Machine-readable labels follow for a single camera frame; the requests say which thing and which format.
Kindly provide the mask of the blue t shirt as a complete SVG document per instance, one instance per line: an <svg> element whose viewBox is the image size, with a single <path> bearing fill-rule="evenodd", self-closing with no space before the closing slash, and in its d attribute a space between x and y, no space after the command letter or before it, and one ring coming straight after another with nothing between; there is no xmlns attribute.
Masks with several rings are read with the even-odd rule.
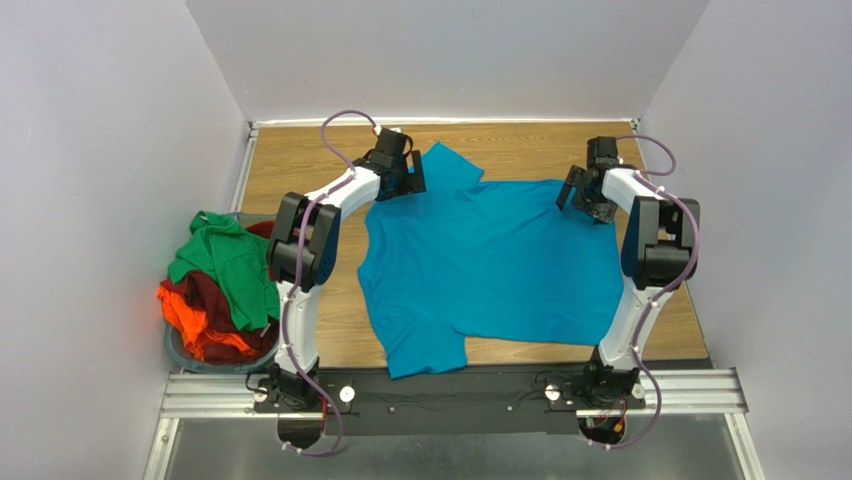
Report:
<svg viewBox="0 0 852 480"><path fill-rule="evenodd" d="M487 181L444 144L423 193L375 203L358 268L389 374L466 366L471 337L596 345L623 281L616 230L556 204L561 182Z"/></svg>

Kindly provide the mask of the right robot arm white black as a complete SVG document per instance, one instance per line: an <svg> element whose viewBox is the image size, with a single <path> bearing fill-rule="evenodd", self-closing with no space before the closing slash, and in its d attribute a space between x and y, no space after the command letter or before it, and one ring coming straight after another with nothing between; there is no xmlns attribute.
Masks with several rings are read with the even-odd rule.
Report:
<svg viewBox="0 0 852 480"><path fill-rule="evenodd" d="M700 247L700 203L680 198L627 165L615 137L587 142L585 167L574 166L557 199L598 223L617 211L628 215L620 268L624 289L612 324L583 371L551 387L551 403L608 409L640 388L643 352L661 310L696 270Z"/></svg>

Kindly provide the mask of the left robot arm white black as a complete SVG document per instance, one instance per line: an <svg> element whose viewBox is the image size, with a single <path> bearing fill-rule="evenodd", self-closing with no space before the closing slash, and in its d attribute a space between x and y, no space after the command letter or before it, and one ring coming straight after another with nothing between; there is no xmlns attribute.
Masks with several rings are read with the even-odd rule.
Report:
<svg viewBox="0 0 852 480"><path fill-rule="evenodd" d="M337 262L342 223L362 206L426 190L422 157L398 129L373 130L376 143L345 172L308 194L281 199L266 254L280 299L279 343L270 377L261 387L269 402L312 407L322 395L316 342L321 290Z"/></svg>

